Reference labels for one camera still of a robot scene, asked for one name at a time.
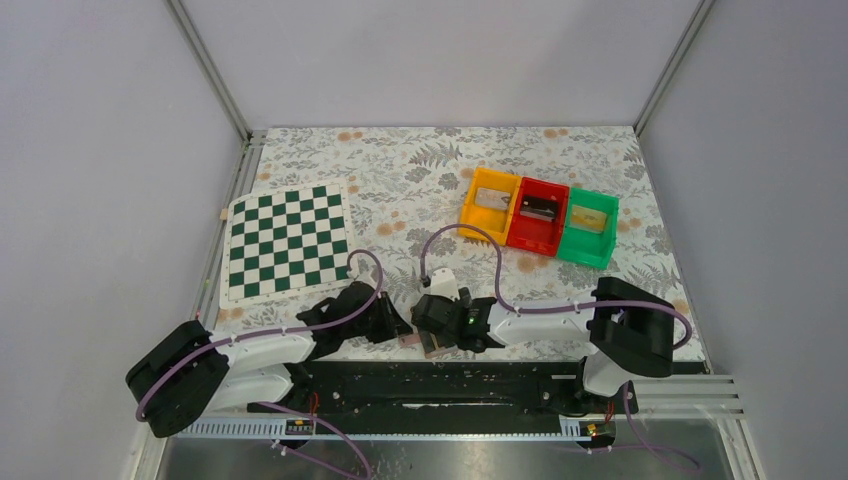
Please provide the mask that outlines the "tan leather card holder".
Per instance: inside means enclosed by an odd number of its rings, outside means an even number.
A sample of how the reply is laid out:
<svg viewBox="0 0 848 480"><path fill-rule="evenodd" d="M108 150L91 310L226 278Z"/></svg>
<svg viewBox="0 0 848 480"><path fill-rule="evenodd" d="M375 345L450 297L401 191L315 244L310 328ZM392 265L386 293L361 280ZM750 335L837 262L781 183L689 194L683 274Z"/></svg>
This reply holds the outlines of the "tan leather card holder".
<svg viewBox="0 0 848 480"><path fill-rule="evenodd" d="M404 347L420 345L427 359L443 357L458 351L456 343L446 335L436 335L424 330L400 336L399 344Z"/></svg>

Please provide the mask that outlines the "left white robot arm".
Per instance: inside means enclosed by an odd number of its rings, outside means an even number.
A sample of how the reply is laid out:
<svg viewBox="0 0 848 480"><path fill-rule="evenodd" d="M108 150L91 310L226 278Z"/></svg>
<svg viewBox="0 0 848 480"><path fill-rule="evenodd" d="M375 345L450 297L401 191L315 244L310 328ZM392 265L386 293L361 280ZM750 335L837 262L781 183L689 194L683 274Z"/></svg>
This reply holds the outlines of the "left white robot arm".
<svg viewBox="0 0 848 480"><path fill-rule="evenodd" d="M164 438L213 411L284 399L296 383L289 366L329 356L348 339L379 344L412 332L387 293L356 281L290 326L225 332L186 321L130 368L125 383L138 421Z"/></svg>

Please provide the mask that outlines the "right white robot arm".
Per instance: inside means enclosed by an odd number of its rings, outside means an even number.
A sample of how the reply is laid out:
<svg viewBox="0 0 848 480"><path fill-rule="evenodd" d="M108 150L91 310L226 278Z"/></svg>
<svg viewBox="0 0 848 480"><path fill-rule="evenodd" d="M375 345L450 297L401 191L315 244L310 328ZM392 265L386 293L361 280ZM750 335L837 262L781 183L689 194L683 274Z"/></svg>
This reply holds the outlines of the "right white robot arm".
<svg viewBox="0 0 848 480"><path fill-rule="evenodd" d="M615 277L600 278L592 296L585 303L542 300L505 307L494 297L472 298L454 278L433 279L412 307L411 322L475 353L531 341L583 343L589 353L578 389L595 396L613 397L635 379L671 376L671 304Z"/></svg>

